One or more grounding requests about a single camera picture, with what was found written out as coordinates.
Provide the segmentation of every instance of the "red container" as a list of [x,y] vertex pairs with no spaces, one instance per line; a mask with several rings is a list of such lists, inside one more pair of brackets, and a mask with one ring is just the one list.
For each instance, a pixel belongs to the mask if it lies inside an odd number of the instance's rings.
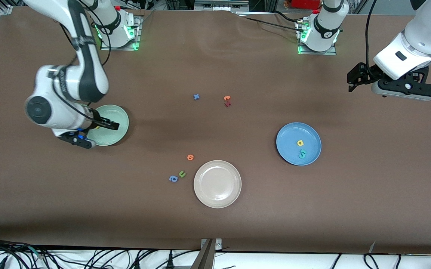
[[299,9],[316,10],[320,6],[320,0],[292,0],[291,5]]

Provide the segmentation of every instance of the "blue plate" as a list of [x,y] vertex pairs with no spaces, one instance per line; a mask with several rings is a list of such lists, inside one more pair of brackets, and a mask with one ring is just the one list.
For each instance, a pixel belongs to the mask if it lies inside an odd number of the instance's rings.
[[320,136],[306,124],[287,124],[277,134],[277,150],[291,164],[309,165],[320,156]]

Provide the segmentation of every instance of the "brown tabletop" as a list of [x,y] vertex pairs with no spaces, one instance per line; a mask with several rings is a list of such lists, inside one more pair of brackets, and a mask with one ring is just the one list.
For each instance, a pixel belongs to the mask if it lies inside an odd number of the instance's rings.
[[[371,56],[409,20],[374,16]],[[376,240],[376,252],[431,253],[431,101],[348,92],[365,21],[349,15],[338,55],[312,56],[297,54],[290,30],[229,12],[157,11],[139,51],[112,52],[109,93],[92,104],[124,107],[126,138],[85,150],[24,113],[38,68],[67,64],[74,51],[57,23],[16,7],[0,20],[0,239],[197,248],[220,237],[232,250],[319,252],[366,252]],[[306,167],[275,147],[294,121],[323,143]],[[241,194],[224,209],[193,190],[210,160],[241,174]]]

